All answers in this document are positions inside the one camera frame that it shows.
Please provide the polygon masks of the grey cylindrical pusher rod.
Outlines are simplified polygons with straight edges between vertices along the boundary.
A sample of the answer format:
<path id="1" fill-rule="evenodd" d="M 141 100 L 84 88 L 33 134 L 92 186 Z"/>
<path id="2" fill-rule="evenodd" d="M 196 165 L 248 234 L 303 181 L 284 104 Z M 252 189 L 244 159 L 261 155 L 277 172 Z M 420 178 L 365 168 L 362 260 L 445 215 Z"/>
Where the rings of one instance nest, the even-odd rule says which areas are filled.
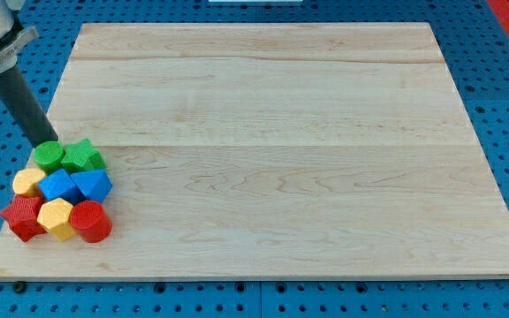
<path id="1" fill-rule="evenodd" d="M 17 65 L 0 73 L 0 99 L 30 144 L 36 148 L 58 135 Z"/>

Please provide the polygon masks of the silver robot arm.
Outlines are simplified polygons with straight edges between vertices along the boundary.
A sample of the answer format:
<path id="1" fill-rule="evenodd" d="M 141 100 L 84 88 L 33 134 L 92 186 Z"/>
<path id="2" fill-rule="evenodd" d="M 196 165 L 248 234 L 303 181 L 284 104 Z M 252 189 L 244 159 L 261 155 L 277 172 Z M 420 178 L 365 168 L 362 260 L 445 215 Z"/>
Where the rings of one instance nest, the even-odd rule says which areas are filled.
<path id="1" fill-rule="evenodd" d="M 58 140 L 18 67 L 18 53 L 38 37 L 35 27 L 24 27 L 6 1 L 0 0 L 0 100 L 33 147 Z"/>

